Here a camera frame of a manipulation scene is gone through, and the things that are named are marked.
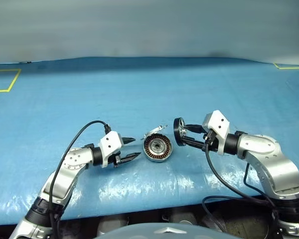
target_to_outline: gray wall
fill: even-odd
[[[299,0],[0,0],[0,62],[83,56],[299,64]]]

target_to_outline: yellow tape line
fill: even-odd
[[[12,80],[11,84],[9,85],[9,88],[8,88],[8,89],[0,90],[0,93],[1,93],[1,92],[9,92],[9,91],[12,89],[12,87],[13,87],[15,81],[17,80],[18,76],[19,76],[20,73],[21,73],[21,69],[6,69],[6,70],[3,70],[3,69],[2,69],[2,70],[0,70],[0,72],[3,72],[3,71],[17,71],[17,73],[16,73],[14,79]]]
[[[297,70],[299,69],[299,66],[293,66],[293,67],[280,67],[276,63],[273,63],[279,70]]]

